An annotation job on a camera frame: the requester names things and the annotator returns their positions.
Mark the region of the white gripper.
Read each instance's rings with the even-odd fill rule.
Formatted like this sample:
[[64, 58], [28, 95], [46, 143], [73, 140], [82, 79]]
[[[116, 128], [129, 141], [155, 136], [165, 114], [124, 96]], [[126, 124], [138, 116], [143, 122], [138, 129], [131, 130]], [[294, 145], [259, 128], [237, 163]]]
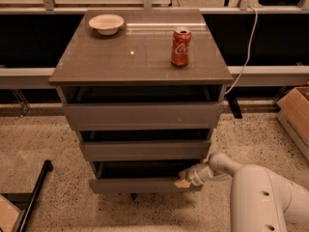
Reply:
[[198, 187], [201, 186], [209, 178], [209, 166], [206, 163], [199, 163], [179, 172], [180, 178], [174, 182], [179, 189], [188, 189], [190, 184]]

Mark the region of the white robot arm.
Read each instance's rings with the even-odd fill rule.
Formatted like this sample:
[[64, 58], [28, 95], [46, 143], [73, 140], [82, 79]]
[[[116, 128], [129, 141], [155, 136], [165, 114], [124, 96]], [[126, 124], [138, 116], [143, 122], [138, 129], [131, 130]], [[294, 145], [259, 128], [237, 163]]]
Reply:
[[240, 164], [214, 152], [203, 163], [179, 173], [178, 188], [199, 187], [206, 181], [232, 179], [231, 232], [288, 232], [287, 225], [309, 222], [309, 191], [255, 164]]

